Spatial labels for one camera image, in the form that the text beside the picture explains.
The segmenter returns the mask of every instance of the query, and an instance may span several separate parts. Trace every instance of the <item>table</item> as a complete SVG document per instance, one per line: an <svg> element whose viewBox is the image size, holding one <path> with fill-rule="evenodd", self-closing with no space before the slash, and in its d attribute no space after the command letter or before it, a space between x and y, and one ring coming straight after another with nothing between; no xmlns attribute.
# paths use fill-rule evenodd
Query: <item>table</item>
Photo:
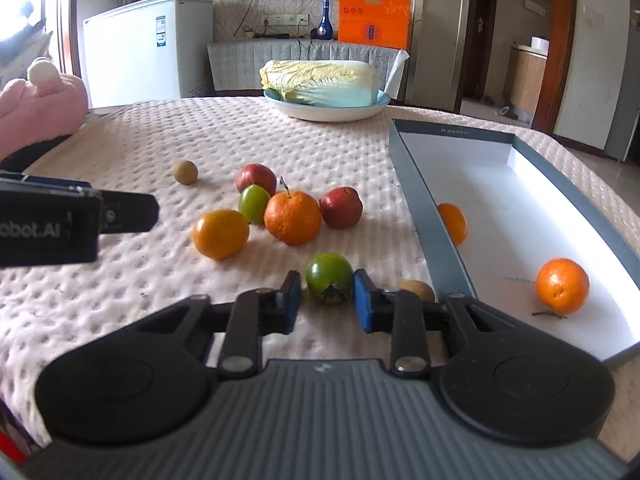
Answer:
<svg viewBox="0 0 640 480"><path fill-rule="evenodd" d="M550 137L525 128L433 110L389 107L368 120L318 124L275 112L261 98L208 98L130 105L95 121L47 153L30 173L88 180L95 187L154 193L161 219L149 234L100 240L100 261L84 266L0 271L0 397L41 445L49 441L33 400L39 371L52 359L180 298L238 292L281 282L321 251L367 267L379 286L429 280L424 255L386 153L391 118L428 120L512 132L562 171L640 253L640 219L591 170ZM190 158L200 180L182 187L172 163ZM365 216L349 232L323 227L313 242L283 246L252 228L248 246L228 262L202 258L188 228L201 213L234 207L234 173L263 162L292 188L321 196L355 186ZM292 336L270 336L265 357L386 358L388 336L364 335L353 309L301 308ZM614 373L616 400L600 435L630 459L640 449L640 358Z"/></svg>

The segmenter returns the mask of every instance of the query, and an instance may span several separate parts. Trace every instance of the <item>small brown fruit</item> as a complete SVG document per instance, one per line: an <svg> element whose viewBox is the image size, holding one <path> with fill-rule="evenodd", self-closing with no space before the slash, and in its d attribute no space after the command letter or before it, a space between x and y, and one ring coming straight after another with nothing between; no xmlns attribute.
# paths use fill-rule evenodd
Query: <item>small brown fruit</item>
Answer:
<svg viewBox="0 0 640 480"><path fill-rule="evenodd" d="M190 160L181 160L174 166L174 179L188 186L198 179L198 168Z"/></svg>
<svg viewBox="0 0 640 480"><path fill-rule="evenodd" d="M425 282L419 282L418 280L404 280L404 282L398 283L398 288L414 293L423 301L436 300L436 295L433 293L433 289Z"/></svg>

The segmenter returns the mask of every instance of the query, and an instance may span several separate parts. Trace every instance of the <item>blue bottle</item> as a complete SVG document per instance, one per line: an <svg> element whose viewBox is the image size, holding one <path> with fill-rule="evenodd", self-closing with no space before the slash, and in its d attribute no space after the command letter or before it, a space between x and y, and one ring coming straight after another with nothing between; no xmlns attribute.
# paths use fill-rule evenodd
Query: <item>blue bottle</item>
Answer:
<svg viewBox="0 0 640 480"><path fill-rule="evenodd" d="M331 0L322 0L322 20L318 25L318 40L332 40L334 38L334 28L329 21L329 8Z"/></svg>

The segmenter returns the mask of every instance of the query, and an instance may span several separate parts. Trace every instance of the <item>orange bag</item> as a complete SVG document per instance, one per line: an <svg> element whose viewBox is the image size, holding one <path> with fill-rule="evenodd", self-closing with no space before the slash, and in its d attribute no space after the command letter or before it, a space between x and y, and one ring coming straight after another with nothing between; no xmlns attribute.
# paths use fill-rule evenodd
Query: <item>orange bag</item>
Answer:
<svg viewBox="0 0 640 480"><path fill-rule="evenodd" d="M411 0L338 0L338 40L406 49Z"/></svg>

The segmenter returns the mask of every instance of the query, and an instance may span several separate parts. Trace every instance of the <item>orange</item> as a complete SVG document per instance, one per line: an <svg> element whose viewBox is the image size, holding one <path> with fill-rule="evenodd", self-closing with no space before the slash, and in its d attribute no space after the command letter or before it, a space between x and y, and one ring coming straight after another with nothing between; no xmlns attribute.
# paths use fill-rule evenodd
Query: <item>orange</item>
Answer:
<svg viewBox="0 0 640 480"><path fill-rule="evenodd" d="M572 314L589 295L589 277L573 260L556 258L540 269L536 292L558 314Z"/></svg>
<svg viewBox="0 0 640 480"><path fill-rule="evenodd" d="M453 243L459 246L466 240L466 235L469 232L465 216L460 208L453 204L440 204L438 211Z"/></svg>
<svg viewBox="0 0 640 480"><path fill-rule="evenodd" d="M236 254L249 238L249 222L231 209L204 213L191 227L191 240L207 258L223 260Z"/></svg>
<svg viewBox="0 0 640 480"><path fill-rule="evenodd" d="M264 211L264 226L287 245L313 240L320 232L322 214L313 197L302 191L283 191L271 197Z"/></svg>

